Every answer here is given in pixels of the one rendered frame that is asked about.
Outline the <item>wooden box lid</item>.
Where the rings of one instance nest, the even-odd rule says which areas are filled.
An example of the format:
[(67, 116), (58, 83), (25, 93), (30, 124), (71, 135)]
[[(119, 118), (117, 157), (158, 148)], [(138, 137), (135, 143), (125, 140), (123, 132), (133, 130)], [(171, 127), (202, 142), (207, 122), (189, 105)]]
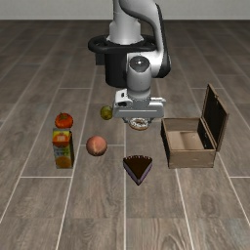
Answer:
[(213, 146), (216, 151), (219, 151), (226, 131), (229, 113), (211, 84), (207, 85), (201, 118), (205, 123)]

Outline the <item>white frosted donut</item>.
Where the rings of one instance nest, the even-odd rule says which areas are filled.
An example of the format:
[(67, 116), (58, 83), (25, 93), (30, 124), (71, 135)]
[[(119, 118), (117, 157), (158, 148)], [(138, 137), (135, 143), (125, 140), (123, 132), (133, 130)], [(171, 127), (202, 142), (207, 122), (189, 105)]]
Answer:
[(143, 131), (148, 128), (149, 123), (145, 118), (132, 118), (129, 121), (129, 126), (134, 130)]

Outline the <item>wooden box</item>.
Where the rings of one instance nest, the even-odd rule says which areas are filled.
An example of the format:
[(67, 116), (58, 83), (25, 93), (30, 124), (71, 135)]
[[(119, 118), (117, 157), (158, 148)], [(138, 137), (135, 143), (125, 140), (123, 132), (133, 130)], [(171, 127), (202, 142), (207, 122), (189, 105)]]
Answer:
[(170, 169), (214, 166), (216, 148), (201, 118), (163, 118), (161, 138)]

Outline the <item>orange juice carton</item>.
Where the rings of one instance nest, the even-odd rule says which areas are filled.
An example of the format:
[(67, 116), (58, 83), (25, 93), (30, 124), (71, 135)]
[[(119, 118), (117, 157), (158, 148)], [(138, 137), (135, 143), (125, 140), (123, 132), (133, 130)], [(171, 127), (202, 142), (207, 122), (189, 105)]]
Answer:
[(56, 167), (70, 169), (74, 164), (72, 133), (69, 129), (53, 129), (52, 145)]

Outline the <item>red tomato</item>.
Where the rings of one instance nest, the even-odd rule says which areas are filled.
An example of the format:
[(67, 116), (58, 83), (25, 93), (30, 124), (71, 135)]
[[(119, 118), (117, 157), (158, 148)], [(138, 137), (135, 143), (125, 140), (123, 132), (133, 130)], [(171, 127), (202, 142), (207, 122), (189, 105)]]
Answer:
[(70, 114), (61, 112), (55, 119), (55, 125), (60, 129), (71, 128), (73, 125), (73, 118)]

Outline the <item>chocolate cake wedge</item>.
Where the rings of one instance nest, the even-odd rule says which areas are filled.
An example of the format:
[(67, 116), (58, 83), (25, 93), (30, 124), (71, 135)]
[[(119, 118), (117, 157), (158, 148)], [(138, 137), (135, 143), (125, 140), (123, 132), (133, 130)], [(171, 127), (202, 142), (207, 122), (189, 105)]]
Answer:
[(130, 155), (123, 158), (123, 167), (139, 186), (152, 167), (152, 158), (144, 155)]

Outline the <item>green pear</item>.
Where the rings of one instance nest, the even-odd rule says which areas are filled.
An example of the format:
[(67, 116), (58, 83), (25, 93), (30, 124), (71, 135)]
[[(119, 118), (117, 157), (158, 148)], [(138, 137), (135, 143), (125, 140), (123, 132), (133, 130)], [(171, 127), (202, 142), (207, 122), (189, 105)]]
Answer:
[(104, 105), (101, 108), (101, 118), (104, 120), (109, 120), (112, 118), (112, 107), (109, 105)]

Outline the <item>pink peach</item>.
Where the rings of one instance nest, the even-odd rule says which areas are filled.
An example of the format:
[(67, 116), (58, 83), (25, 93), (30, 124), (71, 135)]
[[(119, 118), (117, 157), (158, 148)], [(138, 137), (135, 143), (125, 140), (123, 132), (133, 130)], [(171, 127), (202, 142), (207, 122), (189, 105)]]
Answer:
[(93, 136), (88, 139), (86, 149), (93, 156), (102, 156), (107, 150), (107, 142), (103, 137)]

